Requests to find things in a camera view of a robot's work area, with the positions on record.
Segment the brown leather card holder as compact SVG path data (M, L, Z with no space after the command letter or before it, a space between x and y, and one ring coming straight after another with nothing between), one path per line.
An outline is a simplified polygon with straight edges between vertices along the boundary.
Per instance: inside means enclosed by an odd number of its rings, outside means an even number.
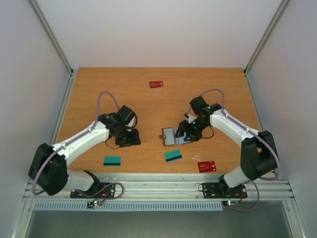
M169 127L162 128L161 135L159 135L159 139L162 140L163 146L176 146L190 143L189 141L185 141L185 135L182 137L176 138L177 128Z

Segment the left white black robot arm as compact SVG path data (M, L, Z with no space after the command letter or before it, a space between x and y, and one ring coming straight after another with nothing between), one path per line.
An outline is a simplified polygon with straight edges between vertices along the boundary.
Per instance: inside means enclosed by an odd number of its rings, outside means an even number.
M113 137L119 148L140 145L137 122L136 113L122 106L116 113L97 116L86 129L65 141L55 145L39 145L28 172L34 181L33 194L40 194L36 191L36 186L40 186L50 196L65 187L85 197L97 196L102 191L100 180L90 171L71 171L68 166L95 145Z

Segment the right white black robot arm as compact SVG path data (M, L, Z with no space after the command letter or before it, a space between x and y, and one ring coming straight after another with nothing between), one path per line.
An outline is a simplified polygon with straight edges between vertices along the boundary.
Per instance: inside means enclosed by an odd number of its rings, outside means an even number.
M223 197L231 196L236 189L248 182L261 178L264 174L280 168L276 146L270 132L257 131L247 127L232 117L222 105L209 105L202 96L190 102L194 114L185 114L175 133L185 142L196 142L203 138L207 127L222 131L241 149L240 165L218 179L217 189Z

